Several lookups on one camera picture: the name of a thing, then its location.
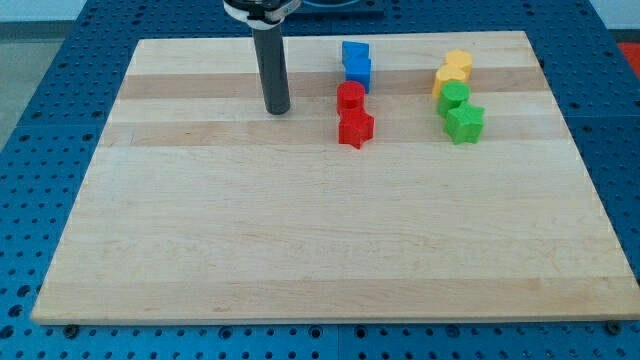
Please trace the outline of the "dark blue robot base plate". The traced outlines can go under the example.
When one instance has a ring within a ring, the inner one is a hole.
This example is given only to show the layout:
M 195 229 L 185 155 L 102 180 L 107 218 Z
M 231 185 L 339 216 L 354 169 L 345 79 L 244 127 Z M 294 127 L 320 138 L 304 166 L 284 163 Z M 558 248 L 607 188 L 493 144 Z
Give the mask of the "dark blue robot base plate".
M 380 15 L 386 0 L 303 0 L 291 17 L 314 15 Z

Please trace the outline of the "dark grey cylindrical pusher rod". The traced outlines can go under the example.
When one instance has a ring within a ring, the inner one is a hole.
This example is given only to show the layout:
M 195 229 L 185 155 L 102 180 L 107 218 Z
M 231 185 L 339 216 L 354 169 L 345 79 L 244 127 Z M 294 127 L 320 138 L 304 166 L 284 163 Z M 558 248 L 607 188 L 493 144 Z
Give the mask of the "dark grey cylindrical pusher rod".
M 291 103 L 281 26 L 253 30 L 252 36 L 266 111 L 283 115 Z

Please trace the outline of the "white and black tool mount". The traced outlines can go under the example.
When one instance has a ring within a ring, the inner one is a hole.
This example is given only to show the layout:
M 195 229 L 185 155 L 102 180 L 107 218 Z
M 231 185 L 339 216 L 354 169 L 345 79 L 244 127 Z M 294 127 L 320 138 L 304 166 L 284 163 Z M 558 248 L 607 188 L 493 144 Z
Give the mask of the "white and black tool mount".
M 226 13 L 247 24 L 279 24 L 301 4 L 301 0 L 223 0 Z

